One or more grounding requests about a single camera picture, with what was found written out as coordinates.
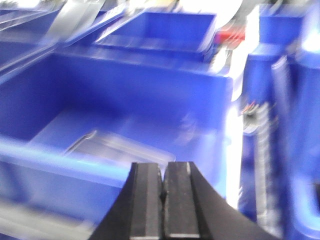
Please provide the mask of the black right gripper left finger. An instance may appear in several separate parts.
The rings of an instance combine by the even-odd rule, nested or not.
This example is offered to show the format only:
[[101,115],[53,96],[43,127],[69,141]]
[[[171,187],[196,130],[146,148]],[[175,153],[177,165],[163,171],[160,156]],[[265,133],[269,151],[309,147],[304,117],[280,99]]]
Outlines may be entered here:
[[91,240],[160,240],[162,178],[156,163],[131,165],[126,182]]

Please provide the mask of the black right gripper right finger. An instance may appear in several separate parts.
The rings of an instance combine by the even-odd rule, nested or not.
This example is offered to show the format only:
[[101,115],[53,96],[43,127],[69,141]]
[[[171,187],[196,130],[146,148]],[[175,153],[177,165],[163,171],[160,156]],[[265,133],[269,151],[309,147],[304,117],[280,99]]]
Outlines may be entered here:
[[231,207],[193,162],[170,162],[164,177],[166,240],[274,240]]

